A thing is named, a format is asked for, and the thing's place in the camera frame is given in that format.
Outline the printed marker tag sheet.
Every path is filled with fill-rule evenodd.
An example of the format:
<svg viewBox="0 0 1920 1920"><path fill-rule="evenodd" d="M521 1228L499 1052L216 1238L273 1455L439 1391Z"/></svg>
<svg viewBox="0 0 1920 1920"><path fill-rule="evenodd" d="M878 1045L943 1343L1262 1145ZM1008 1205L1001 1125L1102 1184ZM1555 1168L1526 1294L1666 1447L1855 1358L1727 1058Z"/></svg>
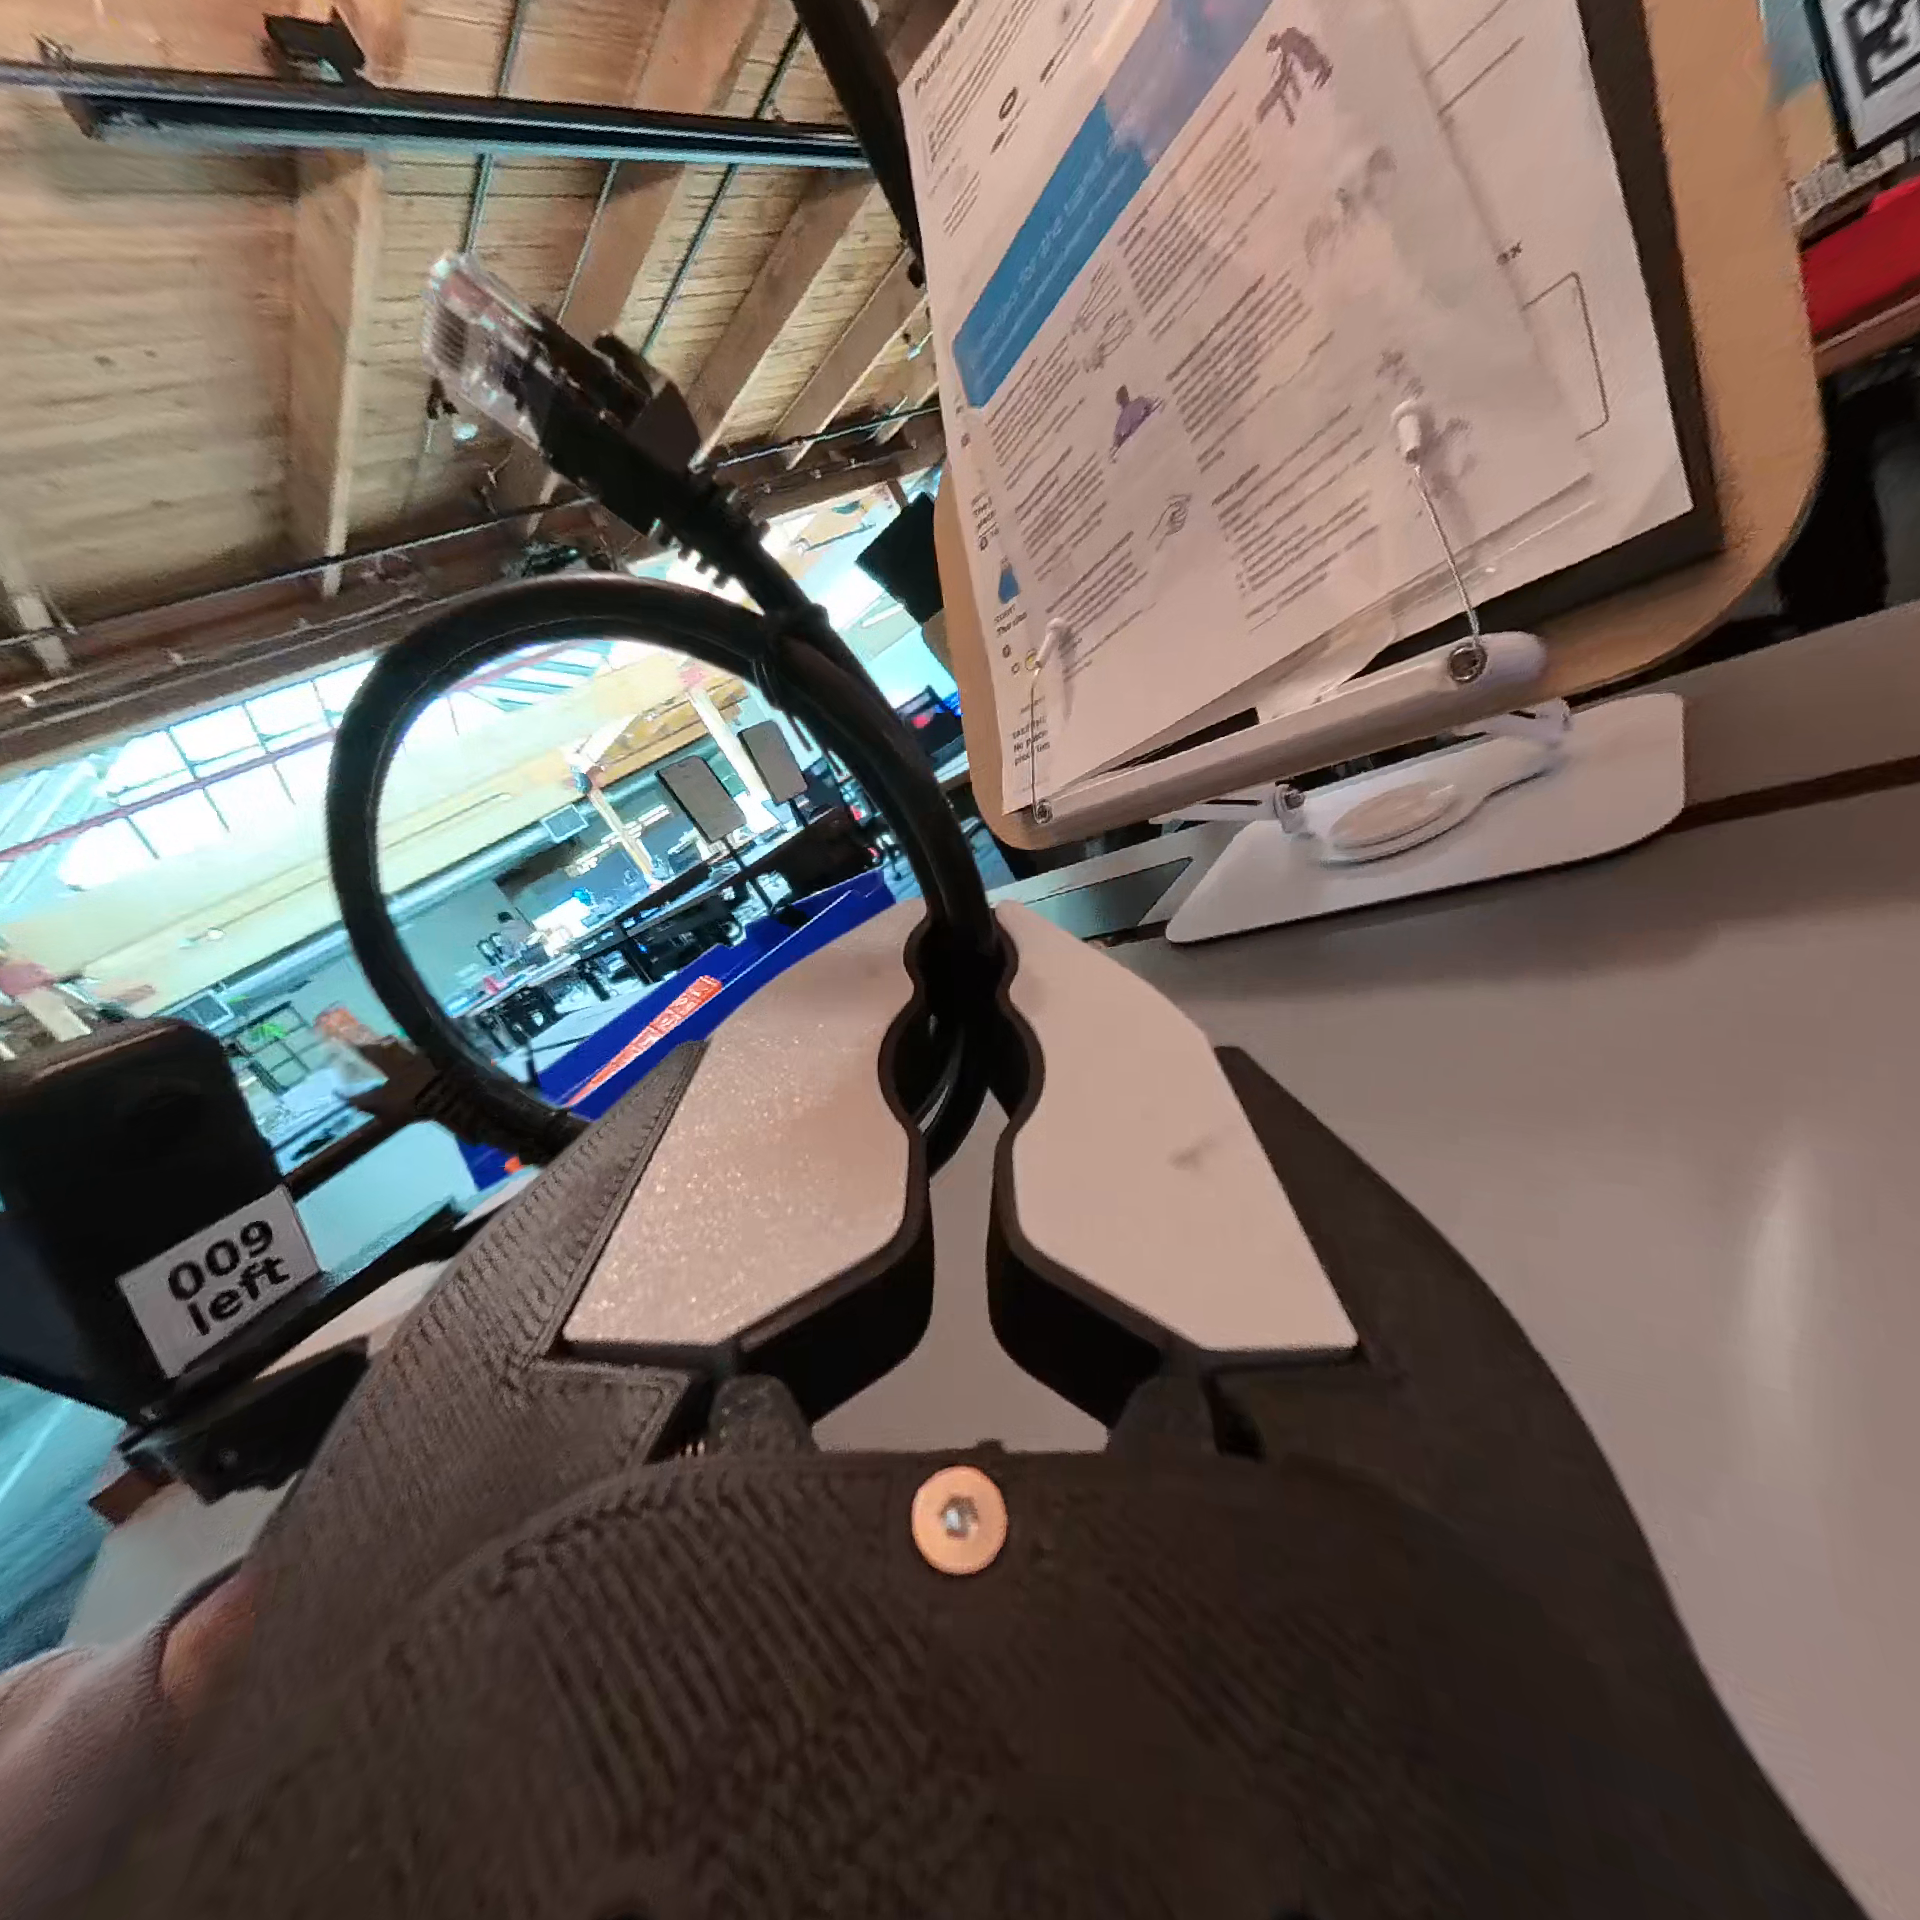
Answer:
<svg viewBox="0 0 1920 1920"><path fill-rule="evenodd" d="M1916 133L1916 2L1806 2L1843 157Z"/></svg>

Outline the blue storage bin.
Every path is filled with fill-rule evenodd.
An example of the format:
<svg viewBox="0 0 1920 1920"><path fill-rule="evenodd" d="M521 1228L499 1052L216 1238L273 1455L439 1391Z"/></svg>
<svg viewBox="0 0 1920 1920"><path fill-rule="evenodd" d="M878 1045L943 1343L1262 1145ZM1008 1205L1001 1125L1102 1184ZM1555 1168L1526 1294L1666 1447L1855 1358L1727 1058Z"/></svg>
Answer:
<svg viewBox="0 0 1920 1920"><path fill-rule="evenodd" d="M878 868L785 902L780 914L749 923L737 945L710 946L661 986L617 999L600 1027L537 1061L522 1089L545 1106L598 1120L672 1047L710 1041L757 988L895 904L895 889Z"/></svg>

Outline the person's left hand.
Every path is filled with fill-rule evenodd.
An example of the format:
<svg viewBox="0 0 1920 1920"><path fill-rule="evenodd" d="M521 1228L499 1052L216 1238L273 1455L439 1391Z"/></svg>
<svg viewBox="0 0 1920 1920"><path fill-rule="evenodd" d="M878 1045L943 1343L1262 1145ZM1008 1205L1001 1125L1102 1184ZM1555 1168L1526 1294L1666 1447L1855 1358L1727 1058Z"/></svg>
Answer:
<svg viewBox="0 0 1920 1920"><path fill-rule="evenodd" d="M253 1638L254 1586L232 1563L131 1638L5 1671L5 1915L66 1915L125 1850Z"/></svg>

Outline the grey angled bar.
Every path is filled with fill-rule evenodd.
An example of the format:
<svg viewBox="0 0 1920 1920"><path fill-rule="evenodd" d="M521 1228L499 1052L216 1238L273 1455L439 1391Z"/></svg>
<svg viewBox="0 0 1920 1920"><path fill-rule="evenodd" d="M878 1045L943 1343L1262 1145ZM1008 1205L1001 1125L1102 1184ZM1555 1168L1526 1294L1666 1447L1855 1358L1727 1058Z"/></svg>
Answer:
<svg viewBox="0 0 1920 1920"><path fill-rule="evenodd" d="M900 221L911 272L923 286L923 238L911 175L911 153L900 102L900 79L878 28L868 24L864 2L793 2L803 36L832 86L847 120L868 161L876 187L882 189Z"/></svg>

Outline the printed instruction sheet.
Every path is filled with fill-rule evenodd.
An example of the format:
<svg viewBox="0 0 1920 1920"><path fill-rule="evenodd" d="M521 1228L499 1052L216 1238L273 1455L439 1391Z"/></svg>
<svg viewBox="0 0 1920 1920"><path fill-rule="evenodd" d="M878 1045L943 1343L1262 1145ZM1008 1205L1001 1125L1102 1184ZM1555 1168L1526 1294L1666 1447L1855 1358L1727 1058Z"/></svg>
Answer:
<svg viewBox="0 0 1920 1920"><path fill-rule="evenodd" d="M956 2L902 116L1006 810L1715 552L1642 2Z"/></svg>

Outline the black ceiling rail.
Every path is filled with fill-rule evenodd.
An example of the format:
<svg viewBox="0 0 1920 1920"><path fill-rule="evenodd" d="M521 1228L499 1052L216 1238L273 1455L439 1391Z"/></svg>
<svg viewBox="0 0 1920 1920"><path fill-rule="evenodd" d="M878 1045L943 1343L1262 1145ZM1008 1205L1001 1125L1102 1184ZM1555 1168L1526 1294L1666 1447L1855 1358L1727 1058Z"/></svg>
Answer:
<svg viewBox="0 0 1920 1920"><path fill-rule="evenodd" d="M779 124L572 102L241 79L109 61L5 61L5 91L46 91L96 140L206 153L633 161L865 174L835 124Z"/></svg>

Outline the red box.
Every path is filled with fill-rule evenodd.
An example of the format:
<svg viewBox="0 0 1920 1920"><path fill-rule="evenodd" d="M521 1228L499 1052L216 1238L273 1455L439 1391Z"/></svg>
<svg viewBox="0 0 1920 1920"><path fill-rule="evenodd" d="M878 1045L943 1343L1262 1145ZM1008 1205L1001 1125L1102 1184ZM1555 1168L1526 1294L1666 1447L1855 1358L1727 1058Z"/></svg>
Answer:
<svg viewBox="0 0 1920 1920"><path fill-rule="evenodd" d="M1802 252L1802 289L1816 343L1916 297L1916 175L1814 240Z"/></svg>

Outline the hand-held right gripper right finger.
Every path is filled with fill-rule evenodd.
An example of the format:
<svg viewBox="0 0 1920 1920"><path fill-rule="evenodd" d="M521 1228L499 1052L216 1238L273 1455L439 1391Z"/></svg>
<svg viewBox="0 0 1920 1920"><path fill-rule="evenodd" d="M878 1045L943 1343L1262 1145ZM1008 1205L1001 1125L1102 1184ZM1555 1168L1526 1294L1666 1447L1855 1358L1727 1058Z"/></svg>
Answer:
<svg viewBox="0 0 1920 1920"><path fill-rule="evenodd" d="M997 923L1006 1355L1095 1420L1162 1373L1349 1361L1356 1321L1203 1026L1030 904Z"/></svg>

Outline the instruction sheet on stand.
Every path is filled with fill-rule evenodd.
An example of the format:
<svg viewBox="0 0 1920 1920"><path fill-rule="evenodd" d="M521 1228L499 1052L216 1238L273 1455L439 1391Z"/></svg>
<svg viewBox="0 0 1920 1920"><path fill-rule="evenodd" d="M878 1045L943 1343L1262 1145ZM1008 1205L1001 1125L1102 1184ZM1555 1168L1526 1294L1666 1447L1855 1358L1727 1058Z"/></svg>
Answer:
<svg viewBox="0 0 1920 1920"><path fill-rule="evenodd" d="M1126 760L1067 806L1001 802L960 492L938 508L946 643L975 795L992 831L1051 852L1107 828L1176 825L1167 938L1208 945L1375 904L1546 875L1626 852L1685 806L1685 701L1575 699L1635 675L1737 608L1790 545L1819 466L1819 399L1790 232L1759 11L1642 2L1669 161L1679 275L1719 503L1719 545L1534 622L1475 605L1302 710L1247 706Z"/></svg>

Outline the grey desk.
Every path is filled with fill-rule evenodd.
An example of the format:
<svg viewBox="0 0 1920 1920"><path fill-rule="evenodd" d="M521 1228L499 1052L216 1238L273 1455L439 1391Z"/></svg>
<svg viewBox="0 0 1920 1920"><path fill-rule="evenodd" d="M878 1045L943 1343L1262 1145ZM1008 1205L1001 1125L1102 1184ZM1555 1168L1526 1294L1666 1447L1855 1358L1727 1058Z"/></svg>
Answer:
<svg viewBox="0 0 1920 1920"><path fill-rule="evenodd" d="M1647 852L1110 953L1359 1353L1091 1447L831 1447L923 1334L572 1358L680 1045L373 1358L73 1910L1916 1915L1916 793L1809 756L1912 675L1704 681L1750 785Z"/></svg>

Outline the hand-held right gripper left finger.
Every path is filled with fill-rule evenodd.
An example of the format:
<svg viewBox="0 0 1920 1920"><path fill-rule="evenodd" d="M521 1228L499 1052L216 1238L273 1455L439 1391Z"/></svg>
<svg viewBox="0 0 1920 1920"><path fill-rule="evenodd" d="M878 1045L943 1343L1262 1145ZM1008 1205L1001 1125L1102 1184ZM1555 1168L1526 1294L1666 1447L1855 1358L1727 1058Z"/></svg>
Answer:
<svg viewBox="0 0 1920 1920"><path fill-rule="evenodd" d="M930 1321L930 1184L900 1095L918 1009L891 904L710 1038L561 1330L593 1361L768 1373L844 1407Z"/></svg>

